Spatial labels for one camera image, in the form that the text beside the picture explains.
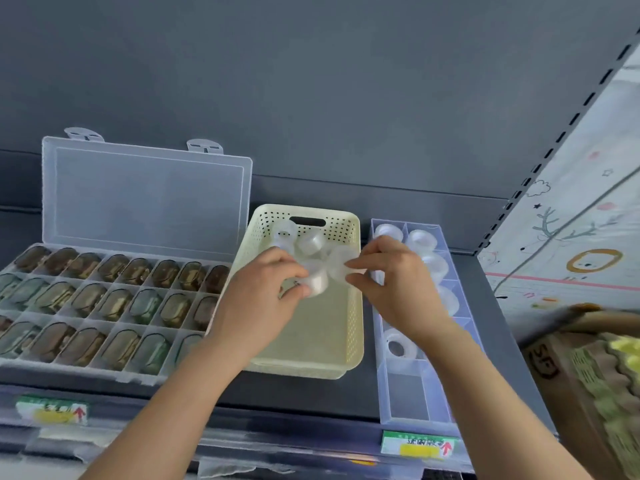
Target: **price tag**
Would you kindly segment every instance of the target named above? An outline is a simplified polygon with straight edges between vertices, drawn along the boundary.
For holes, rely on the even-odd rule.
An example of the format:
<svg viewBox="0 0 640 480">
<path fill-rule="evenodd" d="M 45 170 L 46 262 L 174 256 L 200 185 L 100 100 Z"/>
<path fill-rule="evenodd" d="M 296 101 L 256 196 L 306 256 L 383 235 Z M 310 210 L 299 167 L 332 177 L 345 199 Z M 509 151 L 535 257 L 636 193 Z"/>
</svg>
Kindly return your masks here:
<svg viewBox="0 0 640 480">
<path fill-rule="evenodd" d="M 15 409 L 22 419 L 40 424 L 86 425 L 89 405 L 35 395 L 20 396 Z"/>
<path fill-rule="evenodd" d="M 414 435 L 385 431 L 382 436 L 381 452 L 399 456 L 418 458 L 436 458 L 444 460 L 450 457 L 456 446 L 457 438 L 446 436 Z"/>
</svg>

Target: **plastic clasp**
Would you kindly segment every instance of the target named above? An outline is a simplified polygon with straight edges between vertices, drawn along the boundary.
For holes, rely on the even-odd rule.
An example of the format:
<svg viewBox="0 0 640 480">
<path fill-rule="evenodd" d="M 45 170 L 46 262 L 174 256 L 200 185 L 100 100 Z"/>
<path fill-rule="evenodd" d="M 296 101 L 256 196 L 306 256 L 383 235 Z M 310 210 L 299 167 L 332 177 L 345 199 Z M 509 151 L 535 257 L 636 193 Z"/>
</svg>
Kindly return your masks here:
<svg viewBox="0 0 640 480">
<path fill-rule="evenodd" d="M 210 139 L 190 139 L 187 141 L 187 148 L 190 152 L 225 154 L 222 145 Z"/>
<path fill-rule="evenodd" d="M 71 139 L 82 139 L 84 141 L 100 141 L 104 143 L 104 138 L 98 133 L 87 128 L 65 128 L 65 133 Z"/>
</svg>

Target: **yellow basket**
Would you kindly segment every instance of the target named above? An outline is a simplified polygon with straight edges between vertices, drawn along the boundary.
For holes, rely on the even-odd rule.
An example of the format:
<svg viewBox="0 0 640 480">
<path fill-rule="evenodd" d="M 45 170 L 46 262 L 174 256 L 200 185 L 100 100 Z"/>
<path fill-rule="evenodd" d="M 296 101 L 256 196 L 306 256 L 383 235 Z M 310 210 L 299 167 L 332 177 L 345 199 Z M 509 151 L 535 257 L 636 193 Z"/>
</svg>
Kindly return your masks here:
<svg viewBox="0 0 640 480">
<path fill-rule="evenodd" d="M 350 212 L 265 204 L 255 209 L 229 276 L 267 249 L 273 224 L 290 217 L 323 219 L 322 229 L 329 241 L 360 249 L 360 220 Z M 298 235 L 313 228 L 317 227 L 298 225 Z M 339 379 L 360 363 L 363 354 L 362 294 L 330 280 L 324 293 L 300 302 L 280 336 L 246 370 Z"/>
</svg>

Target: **hand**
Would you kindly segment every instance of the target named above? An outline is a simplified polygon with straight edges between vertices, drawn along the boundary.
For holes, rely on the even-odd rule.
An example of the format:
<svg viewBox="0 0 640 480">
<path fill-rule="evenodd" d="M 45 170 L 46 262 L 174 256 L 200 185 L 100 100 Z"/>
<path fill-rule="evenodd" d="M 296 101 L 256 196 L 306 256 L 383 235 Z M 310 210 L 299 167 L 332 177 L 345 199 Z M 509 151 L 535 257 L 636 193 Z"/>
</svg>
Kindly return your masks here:
<svg viewBox="0 0 640 480">
<path fill-rule="evenodd" d="M 280 297 L 282 282 L 307 276 L 286 251 L 267 249 L 233 275 L 203 342 L 222 348 L 239 372 L 280 334 L 300 299 L 311 293 L 298 285 Z"/>
<path fill-rule="evenodd" d="M 385 272 L 384 286 L 366 274 L 348 274 L 346 280 L 362 291 L 386 322 L 412 341 L 436 339 L 457 328 L 440 300 L 429 269 L 402 242 L 382 235 L 345 265 Z"/>
</svg>

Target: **forearm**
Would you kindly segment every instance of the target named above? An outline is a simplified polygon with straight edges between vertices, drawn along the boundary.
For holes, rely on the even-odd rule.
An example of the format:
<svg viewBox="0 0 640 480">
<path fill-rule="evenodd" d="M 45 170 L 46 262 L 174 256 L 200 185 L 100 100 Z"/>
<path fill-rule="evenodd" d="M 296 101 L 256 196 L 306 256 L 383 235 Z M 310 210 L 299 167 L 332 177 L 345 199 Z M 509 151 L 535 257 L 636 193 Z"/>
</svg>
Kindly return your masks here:
<svg viewBox="0 0 640 480">
<path fill-rule="evenodd" d="M 460 327 L 418 339 L 438 373 L 480 479 L 590 479 Z"/>
<path fill-rule="evenodd" d="M 220 348 L 196 347 L 82 480 L 183 479 L 215 403 L 238 371 Z"/>
</svg>

